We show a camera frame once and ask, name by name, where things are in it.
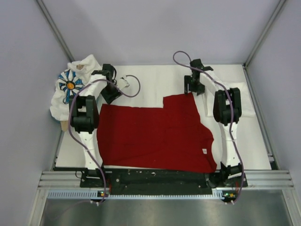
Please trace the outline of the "red t shirt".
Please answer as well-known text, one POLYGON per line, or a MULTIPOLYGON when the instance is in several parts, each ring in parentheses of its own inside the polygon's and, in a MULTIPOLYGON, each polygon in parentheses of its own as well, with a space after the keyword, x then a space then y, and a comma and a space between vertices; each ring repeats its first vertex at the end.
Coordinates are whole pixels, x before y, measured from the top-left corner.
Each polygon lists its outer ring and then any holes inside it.
POLYGON ((104 104, 97 142, 105 165, 212 173, 214 137, 192 94, 163 98, 163 107, 104 104))

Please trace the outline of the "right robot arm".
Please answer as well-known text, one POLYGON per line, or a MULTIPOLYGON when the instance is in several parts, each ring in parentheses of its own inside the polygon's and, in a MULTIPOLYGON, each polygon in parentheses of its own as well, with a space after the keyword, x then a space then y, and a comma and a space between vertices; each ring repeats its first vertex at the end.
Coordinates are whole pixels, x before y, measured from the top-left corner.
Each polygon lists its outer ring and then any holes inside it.
POLYGON ((237 146, 237 127, 242 115, 240 89, 228 88, 218 78, 214 78, 208 73, 213 68, 204 66, 200 59, 191 60, 189 68, 192 74, 184 76, 184 93, 213 94, 213 117, 221 130, 221 169, 219 173, 210 174, 207 183, 213 188, 220 184, 231 186, 237 178, 243 176, 244 171, 237 146))

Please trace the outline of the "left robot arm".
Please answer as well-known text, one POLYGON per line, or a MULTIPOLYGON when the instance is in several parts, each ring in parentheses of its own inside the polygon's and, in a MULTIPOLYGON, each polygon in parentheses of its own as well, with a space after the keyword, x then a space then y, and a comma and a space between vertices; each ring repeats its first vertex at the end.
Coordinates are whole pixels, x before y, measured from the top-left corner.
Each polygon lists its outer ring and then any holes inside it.
POLYGON ((69 100, 68 129, 75 129, 78 137, 73 136, 73 138, 83 147, 85 168, 89 170, 98 169, 103 164, 96 138, 99 125, 96 100, 102 96, 107 104, 111 104, 121 96, 121 92, 117 89, 116 75, 114 66, 104 64, 102 69, 92 71, 88 84, 79 91, 78 95, 72 95, 69 100))

